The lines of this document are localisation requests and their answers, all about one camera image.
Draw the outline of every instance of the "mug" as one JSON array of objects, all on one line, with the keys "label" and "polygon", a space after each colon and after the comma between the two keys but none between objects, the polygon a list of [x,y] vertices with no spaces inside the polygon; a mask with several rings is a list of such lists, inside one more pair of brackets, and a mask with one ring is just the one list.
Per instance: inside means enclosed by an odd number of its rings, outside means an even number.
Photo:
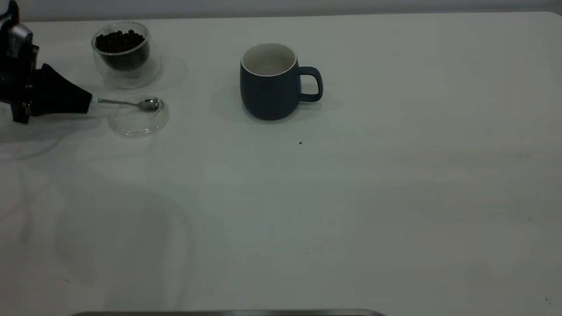
[{"label": "mug", "polygon": [[[301,75],[311,75],[317,94],[301,93]],[[322,98],[324,87],[318,69],[299,67],[297,55],[275,43],[250,48],[240,62],[240,94],[246,109],[262,120],[279,120],[291,114],[300,101]]]}]

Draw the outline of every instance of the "coffee bean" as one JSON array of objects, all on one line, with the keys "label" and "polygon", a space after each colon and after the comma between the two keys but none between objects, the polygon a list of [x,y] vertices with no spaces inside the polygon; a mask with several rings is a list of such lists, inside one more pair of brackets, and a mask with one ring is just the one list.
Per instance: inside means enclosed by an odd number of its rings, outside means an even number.
[{"label": "coffee bean", "polygon": [[[144,36],[133,30],[126,33],[117,31],[96,37],[96,48],[106,53],[121,53],[139,46],[144,40]],[[133,52],[117,56],[102,55],[102,58],[108,66],[115,70],[131,71],[141,67],[148,59],[148,55],[149,46],[148,43],[145,43]]]}]

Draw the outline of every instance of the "table surface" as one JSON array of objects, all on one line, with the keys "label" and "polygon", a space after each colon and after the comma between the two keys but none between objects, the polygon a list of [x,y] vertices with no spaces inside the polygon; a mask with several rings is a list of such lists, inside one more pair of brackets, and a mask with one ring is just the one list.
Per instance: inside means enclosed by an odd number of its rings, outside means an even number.
[{"label": "table surface", "polygon": [[[40,63],[170,120],[127,139],[103,108],[24,126],[0,107],[0,314],[560,312],[559,16],[141,22],[164,67],[136,91],[97,73],[107,21],[28,24]],[[317,67],[322,100],[250,117],[239,58],[261,42]]]}]

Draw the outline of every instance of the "metal spoon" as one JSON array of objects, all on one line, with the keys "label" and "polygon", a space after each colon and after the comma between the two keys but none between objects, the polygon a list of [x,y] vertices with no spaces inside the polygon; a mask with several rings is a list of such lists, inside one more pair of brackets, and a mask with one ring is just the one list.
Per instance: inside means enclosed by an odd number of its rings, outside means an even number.
[{"label": "metal spoon", "polygon": [[98,98],[97,103],[132,105],[132,106],[138,107],[141,111],[144,111],[144,112],[155,112],[160,108],[160,100],[158,100],[157,98],[148,98],[148,99],[140,101],[138,103]]}]

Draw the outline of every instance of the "metal tray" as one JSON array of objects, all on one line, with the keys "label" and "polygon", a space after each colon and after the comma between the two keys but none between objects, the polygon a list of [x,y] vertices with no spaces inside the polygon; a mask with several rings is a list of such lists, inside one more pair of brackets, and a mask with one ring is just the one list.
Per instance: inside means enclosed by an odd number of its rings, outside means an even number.
[{"label": "metal tray", "polygon": [[83,312],[73,316],[384,316],[368,309],[216,310],[204,312]]}]

